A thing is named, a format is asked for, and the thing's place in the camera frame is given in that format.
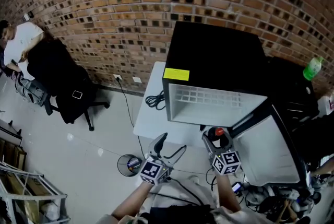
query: power outlet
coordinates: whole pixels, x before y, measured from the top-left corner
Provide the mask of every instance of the power outlet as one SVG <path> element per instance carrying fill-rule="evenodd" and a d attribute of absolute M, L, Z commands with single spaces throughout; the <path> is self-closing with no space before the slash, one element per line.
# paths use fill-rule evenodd
<path fill-rule="evenodd" d="M 120 75 L 114 74 L 114 77 L 115 77 L 116 79 L 119 78 L 120 80 L 123 80 L 122 77 L 121 77 Z"/>
<path fill-rule="evenodd" d="M 136 83 L 142 83 L 140 77 L 133 76 L 132 78 L 133 78 L 134 82 L 136 82 Z"/>

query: yellow label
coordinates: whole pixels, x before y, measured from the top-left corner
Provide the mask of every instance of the yellow label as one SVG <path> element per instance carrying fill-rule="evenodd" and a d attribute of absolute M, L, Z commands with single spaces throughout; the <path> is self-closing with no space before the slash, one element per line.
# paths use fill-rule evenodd
<path fill-rule="evenodd" d="M 163 74 L 163 78 L 188 81 L 189 80 L 189 71 L 180 70 L 180 69 L 166 68 L 165 73 Z"/>

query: white desk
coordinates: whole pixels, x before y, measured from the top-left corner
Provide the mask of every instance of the white desk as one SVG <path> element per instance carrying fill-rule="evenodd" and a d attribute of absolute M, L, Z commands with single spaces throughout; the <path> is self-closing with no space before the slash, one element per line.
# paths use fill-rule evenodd
<path fill-rule="evenodd" d="M 166 142 L 204 148 L 204 143 L 199 131 L 199 125 L 170 122 L 167 120 L 166 109 L 161 111 L 150 108 L 145 103 L 147 96 L 156 96 L 162 91 L 162 75 L 165 68 L 164 62 L 156 62 L 148 82 L 144 98 L 142 100 L 136 120 L 134 134 L 141 137 L 155 139 L 167 132 Z"/>

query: white floor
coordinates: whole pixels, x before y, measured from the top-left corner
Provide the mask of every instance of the white floor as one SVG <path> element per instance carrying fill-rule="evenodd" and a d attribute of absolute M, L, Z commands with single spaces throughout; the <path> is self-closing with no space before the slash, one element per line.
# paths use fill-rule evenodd
<path fill-rule="evenodd" d="M 110 100 L 110 108 L 91 111 L 95 131 L 90 132 L 85 117 L 74 124 L 65 124 L 58 112 L 47 116 L 45 109 L 28 103 L 15 93 L 14 83 L 0 77 L 0 119 L 22 128 L 23 148 L 28 153 L 27 169 L 38 170 L 60 191 L 68 194 L 67 214 L 71 223 L 92 224 L 112 210 L 135 188 L 136 177 L 126 178 L 117 169 L 121 155 L 141 156 L 137 136 L 132 133 L 125 99 L 122 93 L 103 91 Z M 127 95 L 132 118 L 135 120 L 142 101 L 141 97 Z M 141 138 L 146 152 L 150 139 Z M 179 145 L 165 143 L 166 155 Z M 175 178 L 196 174 L 202 185 L 209 169 L 204 148 L 188 147 L 176 164 Z M 328 189 L 312 212 L 313 223 L 321 223 L 333 197 Z"/>

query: backpack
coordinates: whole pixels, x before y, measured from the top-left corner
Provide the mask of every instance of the backpack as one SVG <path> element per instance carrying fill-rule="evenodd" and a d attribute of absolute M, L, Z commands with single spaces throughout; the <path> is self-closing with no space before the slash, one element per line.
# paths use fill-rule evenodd
<path fill-rule="evenodd" d="M 15 88 L 16 92 L 24 97 L 24 100 L 43 106 L 46 99 L 46 93 L 36 87 L 32 81 L 23 78 L 21 73 L 16 77 Z"/>

